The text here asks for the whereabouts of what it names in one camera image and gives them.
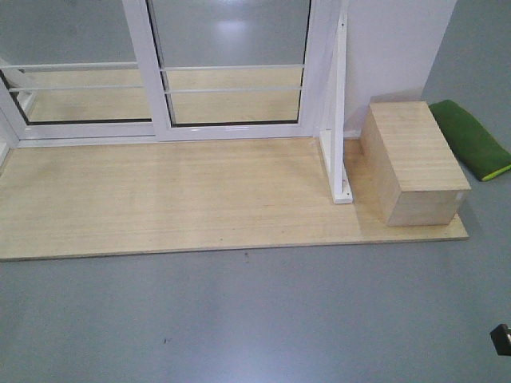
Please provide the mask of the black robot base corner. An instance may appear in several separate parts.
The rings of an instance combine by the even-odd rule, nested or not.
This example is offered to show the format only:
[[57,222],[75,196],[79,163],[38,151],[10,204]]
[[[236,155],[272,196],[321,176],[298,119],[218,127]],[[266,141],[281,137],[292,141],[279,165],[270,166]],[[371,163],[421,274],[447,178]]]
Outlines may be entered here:
[[510,328],[506,324],[496,326],[490,337],[499,356],[511,356]]

